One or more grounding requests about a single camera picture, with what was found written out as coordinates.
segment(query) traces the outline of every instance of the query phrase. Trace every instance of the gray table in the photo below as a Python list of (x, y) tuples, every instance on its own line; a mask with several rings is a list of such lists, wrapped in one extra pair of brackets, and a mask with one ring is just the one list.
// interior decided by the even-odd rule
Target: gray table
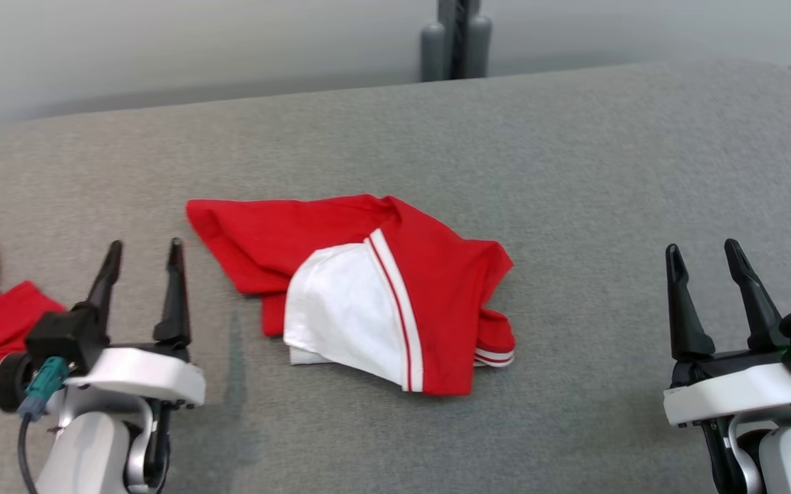
[[(515, 269), (492, 306), (517, 361), (470, 397), (288, 365), (185, 222), (185, 200), (393, 194)], [(167, 492), (712, 492), (672, 429), (664, 248), (720, 350), (748, 334), (722, 243), (791, 311), (791, 73), (749, 62), (591, 69), (124, 110), (0, 129), (0, 287), (85, 297), (126, 244), (110, 334), (150, 339), (187, 243), (208, 404), (178, 412)], [(19, 493), (0, 413), (0, 492)], [(40, 471), (52, 438), (31, 430)]]

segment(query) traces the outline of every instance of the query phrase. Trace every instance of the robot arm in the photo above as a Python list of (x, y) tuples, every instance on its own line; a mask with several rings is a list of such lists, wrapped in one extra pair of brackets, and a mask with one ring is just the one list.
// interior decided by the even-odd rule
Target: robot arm
[[(19, 459), (30, 492), (159, 491), (169, 468), (170, 415), (204, 403), (206, 381), (188, 354), (191, 325), (181, 240), (170, 243), (169, 282), (153, 343), (110, 344), (106, 328), (121, 251), (120, 242), (110, 245), (87, 300), (70, 312), (42, 316), (25, 339), (27, 353), (9, 355), (0, 363), (4, 412), (18, 412), (27, 387), (30, 394), (34, 390), (34, 375), (41, 376), (38, 369), (51, 360), (66, 363), (64, 379), (56, 382), (60, 389), (44, 397), (47, 412), (59, 420), (57, 441), (37, 484), (24, 468), (29, 417), (21, 428)], [(125, 422), (115, 413), (139, 418)]]
[[(672, 385), (664, 392), (670, 424), (699, 426), (721, 494), (791, 494), (791, 314), (782, 319), (740, 244), (724, 245), (740, 286), (748, 350), (716, 353), (687, 291), (678, 247), (667, 247)], [(737, 434), (737, 426), (778, 428)]]

